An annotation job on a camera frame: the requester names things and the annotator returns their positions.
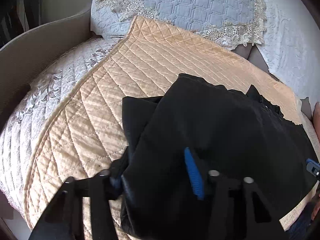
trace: white fabric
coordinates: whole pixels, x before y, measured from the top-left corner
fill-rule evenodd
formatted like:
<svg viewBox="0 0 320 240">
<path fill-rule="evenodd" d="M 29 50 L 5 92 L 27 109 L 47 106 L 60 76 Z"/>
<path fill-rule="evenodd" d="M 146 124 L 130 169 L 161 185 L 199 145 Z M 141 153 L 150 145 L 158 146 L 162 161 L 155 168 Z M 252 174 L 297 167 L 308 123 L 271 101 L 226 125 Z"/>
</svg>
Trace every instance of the white fabric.
<svg viewBox="0 0 320 240">
<path fill-rule="evenodd" d="M 120 12 L 112 12 L 109 6 L 99 8 L 97 0 L 92 0 L 91 5 L 91 31 L 105 39 L 119 37 L 127 34 L 132 18 L 120 22 Z"/>
<path fill-rule="evenodd" d="M 265 44 L 257 45 L 270 73 L 313 112 L 320 101 L 320 30 L 301 0 L 265 0 Z"/>
<path fill-rule="evenodd" d="M 0 189 L 23 215 L 22 189 L 30 155 L 46 119 L 74 85 L 119 41 L 91 38 L 52 63 L 31 83 L 0 134 Z"/>
</svg>

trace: lace trim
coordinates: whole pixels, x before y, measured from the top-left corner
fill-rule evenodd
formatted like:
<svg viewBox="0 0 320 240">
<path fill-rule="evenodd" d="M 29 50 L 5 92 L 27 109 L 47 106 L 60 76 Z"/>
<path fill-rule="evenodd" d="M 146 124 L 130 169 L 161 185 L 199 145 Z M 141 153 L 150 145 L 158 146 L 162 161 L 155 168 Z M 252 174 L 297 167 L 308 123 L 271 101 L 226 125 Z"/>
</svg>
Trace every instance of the lace trim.
<svg viewBox="0 0 320 240">
<path fill-rule="evenodd" d="M 248 43 L 252 45 L 257 42 L 264 43 L 262 32 L 265 30 L 265 25 L 263 21 L 267 19 L 264 13 L 265 7 L 264 0 L 254 0 L 254 18 L 250 23 L 234 25 L 232 22 L 224 22 L 221 27 L 209 25 L 196 34 L 232 49 L 239 44 L 246 47 Z"/>
<path fill-rule="evenodd" d="M 152 7 L 145 7 L 143 0 L 97 0 L 97 9 L 109 6 L 111 10 L 120 9 L 120 21 L 133 15 L 141 15 L 155 20 L 172 24 L 168 19 L 160 19 L 159 12 Z M 254 0 L 254 18 L 248 24 L 234 25 L 232 22 L 224 22 L 221 27 L 209 25 L 203 31 L 196 34 L 214 41 L 215 43 L 235 49 L 239 44 L 245 47 L 248 43 L 264 43 L 262 32 L 265 30 L 264 13 L 266 4 L 264 0 Z"/>
</svg>

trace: beige quilted mat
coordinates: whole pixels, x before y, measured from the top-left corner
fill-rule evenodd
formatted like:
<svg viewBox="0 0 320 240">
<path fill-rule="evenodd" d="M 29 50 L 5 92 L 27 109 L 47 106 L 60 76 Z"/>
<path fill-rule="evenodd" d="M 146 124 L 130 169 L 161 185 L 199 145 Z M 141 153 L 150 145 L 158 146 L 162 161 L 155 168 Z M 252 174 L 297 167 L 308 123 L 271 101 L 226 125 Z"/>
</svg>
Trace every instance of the beige quilted mat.
<svg viewBox="0 0 320 240">
<path fill-rule="evenodd" d="M 68 176 L 92 177 L 124 152 L 121 102 L 124 96 L 164 95 L 179 73 L 244 93 L 253 84 L 284 117 L 301 123 L 292 91 L 247 60 L 191 32 L 135 17 L 129 34 L 74 87 L 48 119 L 33 152 L 24 187 L 25 218 L 33 228 Z M 120 239 L 120 201 L 112 202 Z M 282 221 L 288 227 L 300 212 Z M 85 237 L 91 238 L 88 202 Z"/>
</svg>

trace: metal screw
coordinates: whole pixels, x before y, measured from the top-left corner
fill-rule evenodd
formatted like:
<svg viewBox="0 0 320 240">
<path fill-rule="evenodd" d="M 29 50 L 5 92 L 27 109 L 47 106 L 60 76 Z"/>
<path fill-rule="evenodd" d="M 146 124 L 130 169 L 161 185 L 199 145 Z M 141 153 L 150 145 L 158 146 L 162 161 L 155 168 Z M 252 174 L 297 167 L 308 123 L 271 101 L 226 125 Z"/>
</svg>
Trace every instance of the metal screw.
<svg viewBox="0 0 320 240">
<path fill-rule="evenodd" d="M 210 175 L 210 176 L 217 177 L 217 176 L 220 175 L 220 172 L 219 172 L 219 171 L 216 171 L 216 170 L 211 170 L 211 171 L 209 171 L 209 175 Z"/>
<path fill-rule="evenodd" d="M 102 170 L 99 172 L 99 176 L 109 176 L 110 171 L 109 170 Z"/>
<path fill-rule="evenodd" d="M 71 183 L 75 180 L 74 177 L 68 177 L 64 183 Z"/>
<path fill-rule="evenodd" d="M 245 183 L 248 183 L 248 184 L 251 184 L 254 182 L 253 178 L 250 178 L 250 177 L 245 177 L 243 180 Z"/>
</svg>

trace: human hand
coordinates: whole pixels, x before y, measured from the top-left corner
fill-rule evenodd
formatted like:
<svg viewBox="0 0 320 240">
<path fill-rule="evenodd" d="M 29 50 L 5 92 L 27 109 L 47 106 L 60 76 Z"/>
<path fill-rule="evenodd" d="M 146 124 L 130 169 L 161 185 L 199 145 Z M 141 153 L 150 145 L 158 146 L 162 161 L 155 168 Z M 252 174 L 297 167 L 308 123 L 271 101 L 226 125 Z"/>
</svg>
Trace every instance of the human hand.
<svg viewBox="0 0 320 240">
<path fill-rule="evenodd" d="M 320 105 L 319 102 L 315 105 L 315 110 L 313 111 L 313 127 L 315 128 L 318 140 L 320 142 Z"/>
<path fill-rule="evenodd" d="M 312 214 L 311 214 L 311 219 L 312 219 L 312 220 L 315 219 L 315 217 L 316 217 L 319 209 L 320 209 L 320 199 L 318 199 L 315 207 L 313 208 L 313 212 L 312 212 Z"/>
</svg>

